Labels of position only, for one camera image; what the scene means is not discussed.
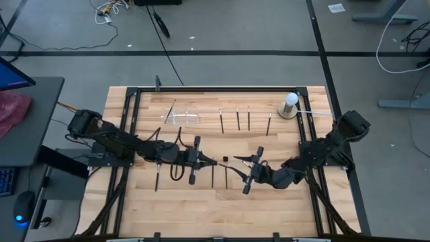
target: keyboard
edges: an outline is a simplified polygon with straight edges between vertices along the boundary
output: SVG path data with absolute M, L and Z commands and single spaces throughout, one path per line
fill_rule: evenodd
M 0 197 L 13 195 L 18 168 L 0 167 Z

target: computer mouse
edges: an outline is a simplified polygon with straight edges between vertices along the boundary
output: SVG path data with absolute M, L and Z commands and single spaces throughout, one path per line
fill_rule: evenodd
M 34 192 L 26 191 L 18 195 L 13 208 L 13 216 L 18 223 L 32 219 L 34 209 Z

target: black box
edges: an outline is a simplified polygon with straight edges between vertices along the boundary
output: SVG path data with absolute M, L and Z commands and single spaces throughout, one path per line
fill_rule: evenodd
M 179 5 L 182 0 L 134 0 L 134 4 L 137 6 L 145 5 Z

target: pink cloth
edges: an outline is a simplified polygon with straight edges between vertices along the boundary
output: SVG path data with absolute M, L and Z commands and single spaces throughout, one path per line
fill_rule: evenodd
M 0 138 L 21 123 L 31 102 L 30 97 L 16 91 L 0 91 Z

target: wooden table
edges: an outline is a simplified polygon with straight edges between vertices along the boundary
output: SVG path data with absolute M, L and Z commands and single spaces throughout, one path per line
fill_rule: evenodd
M 126 87 L 110 88 L 103 119 L 119 125 L 125 92 Z M 312 111 L 330 112 L 324 87 L 308 87 L 308 92 Z M 163 124 L 161 116 L 166 115 L 176 99 L 175 111 L 178 114 L 188 108 L 190 114 L 196 112 L 199 115 L 198 124 L 182 125 L 181 137 L 186 145 L 192 144 L 195 135 L 200 135 L 200 150 L 205 155 L 217 161 L 228 156 L 228 164 L 246 174 L 249 168 L 232 156 L 249 156 L 255 154 L 258 146 L 262 146 L 265 148 L 262 158 L 277 169 L 286 159 L 298 155 L 300 140 L 297 119 L 283 120 L 276 111 L 286 94 L 144 93 L 140 98 L 136 134 L 146 138 L 161 127 L 159 139 L 174 141 L 179 126 L 170 122 Z M 248 106 L 251 107 L 250 131 L 247 130 Z M 239 107 L 240 112 L 240 131 L 236 107 Z M 223 110 L 224 134 L 221 133 L 219 108 Z M 273 116 L 269 135 L 266 136 L 269 112 Z M 331 116 L 314 115 L 318 136 L 325 136 L 331 130 L 332 120 Z M 305 128 L 310 140 L 307 122 Z M 88 181 L 77 233 L 84 231 L 103 207 L 110 171 L 108 167 L 100 169 Z M 309 187 L 304 180 L 298 185 L 292 184 L 286 190 L 275 190 L 267 184 L 254 183 L 250 194 L 246 196 L 242 194 L 244 183 L 235 173 L 228 171 L 226 183 L 223 167 L 214 168 L 212 188 L 210 167 L 198 171 L 196 184 L 191 186 L 187 182 L 189 168 L 185 170 L 181 181 L 173 181 L 169 176 L 169 166 L 162 165 L 159 190 L 155 192 L 156 173 L 155 164 L 136 156 L 128 178 L 121 237 L 152 237 L 154 232 L 161 232 L 162 237 L 272 237 L 273 232 L 279 232 L 281 237 L 317 235 Z M 325 174 L 331 202 L 349 225 L 359 231 L 346 172 L 340 167 L 325 167 Z M 323 226 L 328 233 L 325 209 L 319 204 Z M 113 217 L 110 216 L 111 230 Z

